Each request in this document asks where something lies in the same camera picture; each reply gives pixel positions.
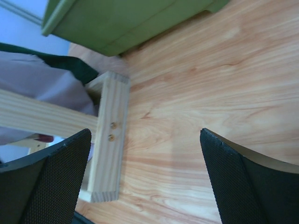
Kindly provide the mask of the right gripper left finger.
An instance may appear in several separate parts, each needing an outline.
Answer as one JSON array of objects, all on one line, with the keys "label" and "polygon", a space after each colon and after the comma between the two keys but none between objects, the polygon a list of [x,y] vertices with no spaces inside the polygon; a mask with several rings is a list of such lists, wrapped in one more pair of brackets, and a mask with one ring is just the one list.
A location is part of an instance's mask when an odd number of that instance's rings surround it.
[{"label": "right gripper left finger", "polygon": [[2,224],[89,224],[75,211],[91,148],[91,132],[0,164]]}]

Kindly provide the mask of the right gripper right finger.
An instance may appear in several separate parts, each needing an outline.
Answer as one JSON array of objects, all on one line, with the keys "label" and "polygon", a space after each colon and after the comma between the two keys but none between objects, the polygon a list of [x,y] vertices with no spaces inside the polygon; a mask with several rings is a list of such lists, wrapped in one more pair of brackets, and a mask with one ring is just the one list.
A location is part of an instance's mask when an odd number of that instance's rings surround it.
[{"label": "right gripper right finger", "polygon": [[223,224],[297,224],[299,167],[207,128],[200,145]]}]

